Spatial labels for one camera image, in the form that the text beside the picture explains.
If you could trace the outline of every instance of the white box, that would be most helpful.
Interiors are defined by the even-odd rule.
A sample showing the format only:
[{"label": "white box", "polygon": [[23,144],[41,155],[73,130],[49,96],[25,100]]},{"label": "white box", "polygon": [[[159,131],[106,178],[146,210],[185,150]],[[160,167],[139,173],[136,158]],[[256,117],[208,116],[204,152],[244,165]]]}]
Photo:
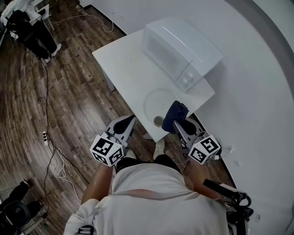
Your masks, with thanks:
[{"label": "white box", "polygon": [[93,157],[107,166],[113,166],[124,156],[123,146],[99,135],[94,139],[90,151]]},{"label": "white box", "polygon": [[215,138],[210,135],[209,137],[206,137],[194,144],[188,155],[193,160],[203,165],[212,159],[220,148],[221,146],[218,144]]},{"label": "white box", "polygon": [[223,58],[220,50],[200,31],[180,18],[146,25],[142,49],[184,92]]}]

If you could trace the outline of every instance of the wooden floor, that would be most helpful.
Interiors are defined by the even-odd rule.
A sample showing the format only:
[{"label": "wooden floor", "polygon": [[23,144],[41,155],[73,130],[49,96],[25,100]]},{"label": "wooden floor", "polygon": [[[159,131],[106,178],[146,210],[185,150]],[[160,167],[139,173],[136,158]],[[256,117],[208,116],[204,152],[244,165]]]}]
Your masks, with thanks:
[{"label": "wooden floor", "polygon": [[[82,14],[83,11],[76,11],[76,5],[74,0],[58,1],[53,6],[52,21]],[[111,23],[95,10],[90,8],[86,12],[101,17],[106,29],[111,29]],[[66,20],[55,24],[55,29],[52,34],[56,42],[62,43],[62,49],[47,67],[49,133],[63,154],[90,180],[97,167],[89,152],[94,137],[111,120],[132,113],[117,91],[109,91],[91,53],[123,35],[117,29],[105,33],[101,22],[92,17]],[[51,157],[42,140],[42,132],[47,128],[45,98],[46,72],[42,64],[34,54],[26,53],[23,45],[14,48],[6,37],[0,49],[0,189],[15,186],[22,179],[31,179],[34,186],[24,201],[41,200],[43,210],[47,209],[44,177]],[[150,161],[155,143],[143,139],[145,132],[137,122],[130,147],[141,160]],[[166,153],[176,162],[183,162],[176,136],[168,135],[165,140]],[[207,167],[212,179],[230,184],[219,161],[210,162]],[[71,184],[55,178],[53,169],[54,163],[50,165],[46,180],[50,203],[48,218],[31,233],[33,235],[62,234],[69,216],[79,207]],[[87,182],[67,161],[66,172],[81,198]],[[184,177],[190,187],[186,174]]]}]

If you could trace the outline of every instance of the black chair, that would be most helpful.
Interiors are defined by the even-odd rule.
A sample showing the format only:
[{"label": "black chair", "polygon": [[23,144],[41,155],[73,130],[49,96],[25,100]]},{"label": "black chair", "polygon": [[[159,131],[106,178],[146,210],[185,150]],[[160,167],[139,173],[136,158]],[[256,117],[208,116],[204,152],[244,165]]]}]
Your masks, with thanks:
[{"label": "black chair", "polygon": [[14,201],[6,205],[0,213],[0,234],[21,234],[23,228],[30,220],[28,208],[20,201]]}]

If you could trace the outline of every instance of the baseboard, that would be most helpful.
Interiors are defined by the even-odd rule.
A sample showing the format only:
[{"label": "baseboard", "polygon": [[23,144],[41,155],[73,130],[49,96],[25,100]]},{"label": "baseboard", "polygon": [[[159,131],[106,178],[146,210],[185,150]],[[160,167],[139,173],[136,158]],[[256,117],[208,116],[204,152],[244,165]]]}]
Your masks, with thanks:
[{"label": "baseboard", "polygon": [[[93,5],[88,5],[88,6],[85,6],[83,7],[81,4],[80,4],[81,8],[83,8],[84,10],[87,10],[89,8],[93,8],[94,10],[96,10],[99,14],[103,15],[110,23],[112,23],[112,20],[109,19],[106,15],[104,15],[101,11],[99,11],[96,7],[94,7]],[[127,34],[120,28],[118,27],[114,22],[113,22],[113,25],[116,27],[116,29],[121,32],[124,36],[126,36]]]}]

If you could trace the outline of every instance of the white wall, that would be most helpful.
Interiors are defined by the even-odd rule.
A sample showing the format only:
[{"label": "white wall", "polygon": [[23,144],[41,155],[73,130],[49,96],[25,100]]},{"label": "white wall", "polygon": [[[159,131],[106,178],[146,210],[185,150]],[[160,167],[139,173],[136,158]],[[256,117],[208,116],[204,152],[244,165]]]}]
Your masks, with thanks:
[{"label": "white wall", "polygon": [[225,57],[206,76],[216,94],[196,115],[224,146],[235,148],[224,161],[237,187],[252,198],[255,215],[261,215],[259,223],[252,217],[250,234],[283,234],[294,199],[294,102],[257,31],[223,0],[92,0],[92,5],[127,34],[181,16],[220,48]]},{"label": "white wall", "polygon": [[4,10],[4,0],[0,0],[0,11],[3,11]]},{"label": "white wall", "polygon": [[271,18],[294,50],[294,3],[291,0],[254,0]]}]

